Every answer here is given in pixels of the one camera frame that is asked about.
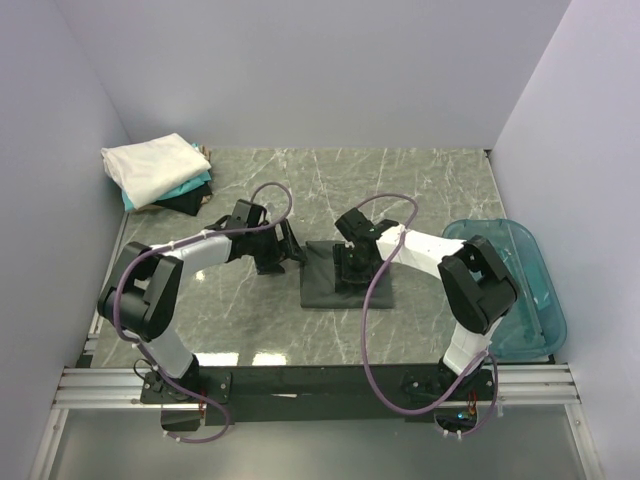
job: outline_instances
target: transparent container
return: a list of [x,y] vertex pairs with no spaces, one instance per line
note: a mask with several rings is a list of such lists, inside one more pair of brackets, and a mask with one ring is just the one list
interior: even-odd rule
[[529,230],[511,220],[458,220],[445,238],[489,239],[514,276],[522,295],[492,337],[501,360],[531,360],[555,353],[567,338],[567,324],[540,249]]

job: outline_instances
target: white wall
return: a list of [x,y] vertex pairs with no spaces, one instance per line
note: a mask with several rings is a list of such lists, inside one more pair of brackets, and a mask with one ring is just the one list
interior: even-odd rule
[[99,149],[128,137],[52,1],[0,11],[0,476],[14,480],[82,349],[122,216]]
[[493,152],[540,242],[609,479],[640,466],[640,3],[573,0]]
[[57,0],[131,139],[492,147],[569,0]]

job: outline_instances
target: wire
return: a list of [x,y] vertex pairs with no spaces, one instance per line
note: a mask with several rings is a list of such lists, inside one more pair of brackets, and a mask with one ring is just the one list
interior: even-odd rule
[[149,258],[149,257],[151,257],[153,255],[166,253],[166,252],[168,252],[170,250],[173,250],[175,248],[186,247],[188,245],[192,245],[194,243],[200,242],[203,239],[215,237],[215,236],[218,236],[218,235],[261,232],[261,231],[264,231],[264,230],[269,230],[270,228],[274,228],[280,222],[285,220],[289,216],[289,213],[291,213],[291,209],[293,208],[293,197],[291,196],[291,192],[287,189],[287,187],[285,187],[281,183],[278,183],[278,182],[267,182],[267,183],[264,183],[261,186],[259,186],[253,192],[253,194],[251,195],[251,201],[253,201],[255,199],[256,195],[261,190],[263,190],[264,188],[269,187],[269,186],[274,186],[274,187],[280,188],[287,195],[287,200],[288,200],[288,205],[287,205],[287,208],[285,209],[284,213],[280,217],[278,217],[278,219],[273,221],[272,223],[270,223],[268,225],[261,225],[261,226],[258,226],[258,227],[236,228],[236,229],[233,229],[233,230],[208,230],[208,231],[206,231],[204,233],[198,233],[196,235],[192,235],[191,237],[183,238],[183,239],[178,240],[176,242],[170,242],[169,244],[161,245],[161,246],[156,247],[156,248],[152,248],[151,250],[148,250],[148,251],[142,253],[141,255],[139,255],[138,257],[136,257],[135,259],[133,259],[133,261],[124,270],[124,272],[122,273],[122,276],[120,277],[120,280],[118,281],[118,286],[116,288],[114,302],[113,302],[113,326],[116,329],[116,333],[118,334],[118,337],[120,337],[125,342],[135,343],[136,346],[138,347],[138,349],[140,350],[140,352],[146,357],[146,359],[149,362],[151,362],[152,368],[154,370],[157,369],[157,371],[160,374],[160,376],[162,377],[162,379],[167,384],[169,384],[171,387],[173,387],[175,390],[177,390],[178,392],[183,393],[185,395],[188,395],[190,397],[193,397],[196,400],[200,400],[201,402],[204,402],[204,403],[207,403],[207,404],[211,405],[212,407],[214,407],[217,410],[219,410],[222,413],[222,415],[224,416],[224,419],[225,419],[224,426],[222,427],[222,429],[218,433],[216,433],[215,435],[212,435],[210,437],[192,439],[192,438],[182,438],[179,435],[177,435],[175,433],[172,433],[172,432],[169,432],[167,434],[169,437],[174,438],[178,442],[184,442],[184,443],[207,443],[207,442],[210,442],[210,441],[213,441],[213,440],[216,440],[216,439],[220,438],[222,435],[224,435],[226,433],[226,431],[229,429],[229,426],[231,425],[231,414],[229,413],[229,411],[225,407],[223,407],[220,403],[216,402],[215,400],[212,400],[211,398],[205,397],[204,395],[200,395],[199,393],[192,392],[191,390],[188,390],[188,389],[184,388],[183,386],[179,385],[177,382],[175,382],[175,380],[172,379],[164,370],[162,370],[162,367],[155,362],[155,360],[153,359],[153,356],[149,353],[149,351],[145,348],[145,346],[140,342],[140,340],[137,337],[131,337],[131,336],[127,335],[126,333],[124,333],[124,330],[122,329],[122,319],[120,318],[120,304],[122,302],[122,293],[124,292],[124,287],[125,287],[125,285],[127,283],[127,279],[129,278],[129,276],[131,276],[131,273],[133,272],[133,270],[141,262],[143,262],[144,260],[146,260],[147,258]]
[[425,413],[429,413],[430,411],[434,410],[435,408],[438,408],[442,403],[444,403],[455,391],[455,389],[458,388],[458,386],[464,381],[466,375],[477,367],[478,362],[481,362],[488,356],[489,358],[491,358],[491,362],[493,363],[493,375],[494,375],[493,400],[491,401],[489,412],[487,415],[485,415],[483,420],[480,423],[478,423],[475,427],[473,427],[471,430],[468,430],[467,432],[463,433],[463,435],[469,435],[470,433],[473,433],[479,430],[486,424],[488,418],[491,416],[491,414],[495,409],[496,402],[498,399],[497,359],[488,350],[483,350],[481,352],[478,352],[478,354],[475,357],[473,357],[471,362],[469,362],[469,365],[467,365],[464,368],[464,370],[460,372],[460,374],[458,375],[458,378],[456,378],[456,380],[442,394],[440,398],[438,398],[436,401],[434,401],[430,405],[427,405],[426,407],[418,408],[415,410],[399,407],[395,405],[393,402],[391,402],[387,397],[385,397],[384,393],[382,393],[382,390],[380,390],[380,387],[376,383],[376,380],[373,376],[373,372],[371,371],[371,365],[369,364],[369,354],[367,353],[367,316],[369,314],[369,304],[371,303],[371,297],[373,296],[373,292],[376,288],[376,285],[378,284],[378,281],[380,281],[380,278],[382,277],[382,275],[387,271],[393,259],[396,257],[396,255],[398,255],[398,253],[404,246],[407,230],[409,229],[409,226],[411,225],[413,220],[416,218],[416,215],[418,214],[418,203],[408,195],[403,195],[401,193],[380,193],[377,195],[373,195],[372,197],[369,197],[363,200],[362,202],[360,202],[358,205],[356,205],[356,208],[360,208],[363,205],[375,199],[385,198],[385,197],[400,198],[408,201],[413,205],[413,212],[411,213],[411,215],[409,215],[409,218],[407,218],[407,221],[404,223],[405,228],[402,230],[402,233],[400,234],[398,245],[396,246],[396,248],[393,249],[393,251],[391,252],[391,255],[389,255],[389,257],[382,263],[382,266],[378,269],[378,271],[374,275],[373,280],[371,280],[371,283],[369,284],[369,288],[367,289],[367,293],[364,297],[364,304],[362,306],[362,320],[360,322],[360,351],[362,354],[362,366],[364,367],[364,373],[367,376],[367,381],[369,382],[369,385],[371,386],[373,393],[391,411],[396,412],[400,415],[424,415]]
[[133,373],[135,373],[135,374],[136,374],[136,376],[137,376],[138,378],[140,378],[140,379],[144,382],[144,380],[145,380],[145,379],[144,379],[144,375],[142,375],[142,374],[141,374],[140,372],[138,372],[138,370],[137,370],[138,362],[144,362],[144,363],[146,363],[147,365],[149,365],[149,368],[151,368],[153,365],[152,365],[152,364],[151,364],[151,362],[150,362],[149,360],[147,360],[146,358],[139,358],[138,360],[136,360],[135,362],[133,362]]

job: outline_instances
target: folded cloth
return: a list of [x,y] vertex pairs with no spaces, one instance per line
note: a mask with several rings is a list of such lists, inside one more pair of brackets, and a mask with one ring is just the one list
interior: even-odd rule
[[154,205],[169,208],[176,212],[186,213],[195,217],[200,211],[200,207],[211,199],[211,187],[208,183],[203,183],[198,188],[191,190],[177,197],[158,200]]
[[134,208],[155,202],[210,167],[177,133],[101,152],[105,172],[125,191]]
[[[180,186],[178,186],[178,187],[176,187],[176,188],[174,188],[172,190],[169,190],[164,195],[161,195],[160,198],[158,198],[158,200],[167,200],[169,198],[173,198],[173,197],[178,197],[180,195],[184,195],[185,193],[189,193],[190,191],[195,190],[199,186],[204,185],[205,183],[207,183],[210,180],[211,180],[211,174],[209,173],[209,171],[206,171],[204,173],[201,173],[200,175],[197,175],[197,176],[187,180],[182,185],[180,185]],[[133,203],[131,202],[131,200],[127,196],[127,192],[125,192],[124,190],[122,190],[122,201],[124,202],[124,211],[125,212],[130,212],[132,210],[136,210],[136,207],[134,207]]]

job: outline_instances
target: marble surface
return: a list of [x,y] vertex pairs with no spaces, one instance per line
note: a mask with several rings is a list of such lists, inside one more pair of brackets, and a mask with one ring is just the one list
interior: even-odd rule
[[[191,235],[231,213],[239,198],[277,180],[294,196],[289,217],[298,241],[341,239],[334,221],[365,197],[412,195],[420,205],[413,228],[440,235],[454,220],[498,218],[504,212],[482,150],[219,149],[213,152],[214,196],[197,217],[160,210],[130,215],[123,243],[164,243]],[[259,203],[276,213],[282,192],[269,188]],[[404,221],[409,205],[384,199],[363,208],[374,222]],[[203,364],[353,364],[360,362],[360,310],[300,307],[298,265],[260,276],[251,258],[212,267],[182,285],[174,325]],[[376,363],[435,362],[455,321],[441,283],[393,265],[396,307],[369,316],[370,358]],[[139,354],[104,322],[93,367],[130,367]]]

